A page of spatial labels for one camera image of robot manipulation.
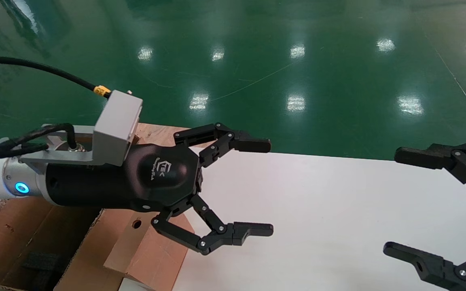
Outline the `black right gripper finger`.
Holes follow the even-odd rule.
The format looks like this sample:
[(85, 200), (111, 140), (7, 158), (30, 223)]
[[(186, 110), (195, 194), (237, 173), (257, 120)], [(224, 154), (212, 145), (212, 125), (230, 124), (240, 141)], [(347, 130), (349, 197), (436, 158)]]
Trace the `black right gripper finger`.
[(425, 150), (400, 147), (394, 154), (394, 161), (422, 168), (445, 169), (466, 185), (466, 143), (457, 146), (434, 143)]
[(396, 242), (385, 243), (383, 253), (411, 264), (424, 282), (448, 291), (466, 291), (466, 261), (455, 265), (441, 256)]

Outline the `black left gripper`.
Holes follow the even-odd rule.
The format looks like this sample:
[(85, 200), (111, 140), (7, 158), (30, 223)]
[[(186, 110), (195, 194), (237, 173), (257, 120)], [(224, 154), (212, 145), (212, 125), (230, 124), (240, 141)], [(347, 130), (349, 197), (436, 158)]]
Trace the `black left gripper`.
[[(202, 182), (200, 167), (209, 167), (231, 150), (268, 153), (269, 139), (215, 123), (178, 131), (174, 142), (183, 145), (134, 145), (122, 166), (50, 163), (45, 175), (49, 199), (65, 207), (160, 212), (151, 221), (157, 233), (202, 255), (224, 245), (242, 246), (248, 236), (273, 235), (271, 224), (223, 223), (196, 196)], [(211, 144), (200, 151), (199, 157), (188, 148), (205, 143)], [(183, 213), (191, 206), (209, 227), (206, 236), (170, 223), (172, 213)]]

